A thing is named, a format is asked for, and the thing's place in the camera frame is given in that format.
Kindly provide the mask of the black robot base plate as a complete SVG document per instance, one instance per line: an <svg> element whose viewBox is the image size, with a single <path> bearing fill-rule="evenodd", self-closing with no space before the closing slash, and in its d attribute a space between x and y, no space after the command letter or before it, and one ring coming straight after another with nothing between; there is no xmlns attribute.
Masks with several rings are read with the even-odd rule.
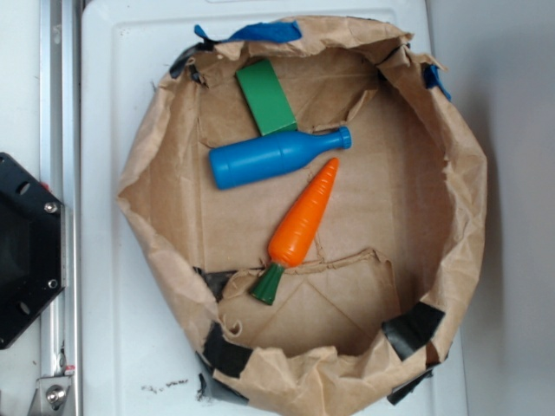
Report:
<svg viewBox="0 0 555 416"><path fill-rule="evenodd" d="M1 154L1 349L63 290L63 203Z"/></svg>

